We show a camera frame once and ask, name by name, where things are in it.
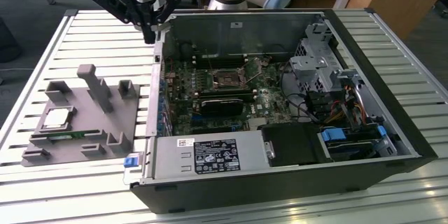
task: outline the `electronic component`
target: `electronic component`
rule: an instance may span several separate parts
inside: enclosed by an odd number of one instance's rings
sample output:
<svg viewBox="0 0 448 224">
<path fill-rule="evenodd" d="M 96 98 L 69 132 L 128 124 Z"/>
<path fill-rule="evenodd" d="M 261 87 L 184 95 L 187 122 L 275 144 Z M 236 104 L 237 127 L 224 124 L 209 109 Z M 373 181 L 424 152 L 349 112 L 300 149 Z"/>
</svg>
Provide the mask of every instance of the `electronic component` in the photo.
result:
<svg viewBox="0 0 448 224">
<path fill-rule="evenodd" d="M 273 152 L 269 158 L 272 167 L 332 162 L 325 156 L 324 146 L 317 137 L 319 126 L 315 124 L 267 124 L 259 129 L 261 129 L 264 144 Z"/>
<path fill-rule="evenodd" d="M 245 77 L 243 70 L 217 70 L 211 74 L 213 90 L 229 90 L 244 88 Z"/>
<path fill-rule="evenodd" d="M 51 81 L 49 100 L 23 152 L 23 166 L 125 157 L 132 151 L 140 86 L 120 80 L 108 86 L 92 64 L 76 71 L 88 88 Z"/>
<path fill-rule="evenodd" d="M 324 121 L 331 115 L 331 109 L 335 101 L 344 101 L 344 92 L 316 92 L 308 91 L 305 96 L 305 105 L 308 111 Z"/>
<path fill-rule="evenodd" d="M 265 125 L 268 122 L 267 122 L 267 118 L 249 118 L 247 120 L 247 123 L 249 125 L 249 130 L 251 131 L 256 131 L 257 128 L 261 126 L 261 125 Z"/>
<path fill-rule="evenodd" d="M 212 134 L 212 133 L 223 133 L 232 132 L 232 127 L 220 127 L 220 128 L 209 128 L 209 129 L 193 129 L 191 131 L 192 134 Z"/>
<path fill-rule="evenodd" d="M 235 116 L 243 113 L 243 100 L 208 100 L 200 105 L 200 113 L 203 116 Z"/>
<path fill-rule="evenodd" d="M 332 129 L 325 129 L 321 132 L 321 137 L 324 141 L 333 141 L 333 140 L 345 140 L 345 134 L 341 128 L 332 128 Z"/>
<path fill-rule="evenodd" d="M 247 62 L 245 55 L 197 55 L 196 69 L 232 69 L 239 68 Z"/>
</svg>

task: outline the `metal case frame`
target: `metal case frame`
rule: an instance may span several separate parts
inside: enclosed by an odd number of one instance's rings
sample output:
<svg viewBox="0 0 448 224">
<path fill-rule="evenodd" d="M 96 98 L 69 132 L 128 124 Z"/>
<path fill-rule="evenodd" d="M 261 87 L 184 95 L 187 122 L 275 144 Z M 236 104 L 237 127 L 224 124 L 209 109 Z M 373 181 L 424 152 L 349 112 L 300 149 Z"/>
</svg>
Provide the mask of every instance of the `metal case frame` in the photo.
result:
<svg viewBox="0 0 448 224">
<path fill-rule="evenodd" d="M 349 54 L 348 56 L 355 66 L 361 70 L 360 75 L 375 90 L 373 96 L 380 101 L 385 113 L 389 113 L 389 116 L 395 119 L 399 129 L 408 138 L 419 156 L 408 156 L 400 159 L 380 158 L 369 160 L 368 163 L 351 164 L 347 162 L 347 164 L 339 166 L 316 166 L 308 169 L 279 170 L 268 174 L 197 178 L 188 181 L 152 181 L 151 174 L 145 173 L 148 179 L 141 179 L 140 183 L 133 183 L 131 191 L 145 203 L 151 211 L 157 214 L 364 190 L 391 175 L 411 172 L 437 158 L 333 10 L 247 10 L 237 13 L 249 14 L 259 12 L 324 13 L 325 22 L 347 54 Z M 173 15 L 195 15 L 197 13 L 212 15 L 235 12 L 180 10 Z M 155 146 L 156 143 L 149 141 L 149 145 Z"/>
</svg>

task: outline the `white table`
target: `white table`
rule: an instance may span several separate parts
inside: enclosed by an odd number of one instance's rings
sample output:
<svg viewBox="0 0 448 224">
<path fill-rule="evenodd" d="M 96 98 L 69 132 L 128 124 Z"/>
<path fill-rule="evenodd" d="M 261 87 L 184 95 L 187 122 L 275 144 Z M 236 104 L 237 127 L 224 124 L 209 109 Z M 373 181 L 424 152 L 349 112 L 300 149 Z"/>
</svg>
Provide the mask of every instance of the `white table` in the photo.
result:
<svg viewBox="0 0 448 224">
<path fill-rule="evenodd" d="M 135 151 L 144 149 L 152 45 L 104 11 L 65 16 L 0 131 L 0 223 L 420 223 L 448 218 L 447 91 L 375 14 L 337 15 L 440 159 L 365 191 L 156 215 L 123 183 L 123 159 L 23 167 L 21 153 L 44 110 L 48 79 L 85 87 L 80 63 L 109 85 L 143 85 Z"/>
</svg>

